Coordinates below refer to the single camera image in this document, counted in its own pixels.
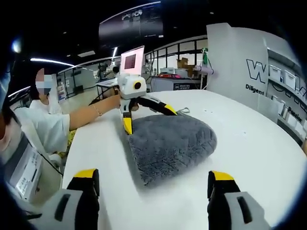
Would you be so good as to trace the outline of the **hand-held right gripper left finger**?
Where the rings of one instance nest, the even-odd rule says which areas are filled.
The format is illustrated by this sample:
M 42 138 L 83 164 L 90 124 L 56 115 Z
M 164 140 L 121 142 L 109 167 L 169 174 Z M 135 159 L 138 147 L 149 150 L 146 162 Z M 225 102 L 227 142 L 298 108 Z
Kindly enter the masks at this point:
M 76 173 L 66 189 L 58 190 L 43 206 L 43 230 L 96 230 L 99 213 L 99 170 Z

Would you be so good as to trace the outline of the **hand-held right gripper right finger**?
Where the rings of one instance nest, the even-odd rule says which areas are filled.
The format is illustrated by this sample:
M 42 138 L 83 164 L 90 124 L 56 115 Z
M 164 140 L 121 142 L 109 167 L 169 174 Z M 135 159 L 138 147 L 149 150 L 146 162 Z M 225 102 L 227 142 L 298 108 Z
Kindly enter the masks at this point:
M 210 230 L 270 230 L 264 209 L 234 178 L 224 172 L 208 173 L 208 224 Z

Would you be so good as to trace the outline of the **person's left hand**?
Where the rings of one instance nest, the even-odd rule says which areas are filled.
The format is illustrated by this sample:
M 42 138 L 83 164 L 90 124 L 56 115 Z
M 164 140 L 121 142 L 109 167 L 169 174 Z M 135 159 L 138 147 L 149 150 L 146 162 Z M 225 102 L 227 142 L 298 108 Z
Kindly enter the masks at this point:
M 99 111 L 104 114 L 109 112 L 110 110 L 119 109 L 120 99 L 121 96 L 119 94 L 103 99 L 99 104 Z

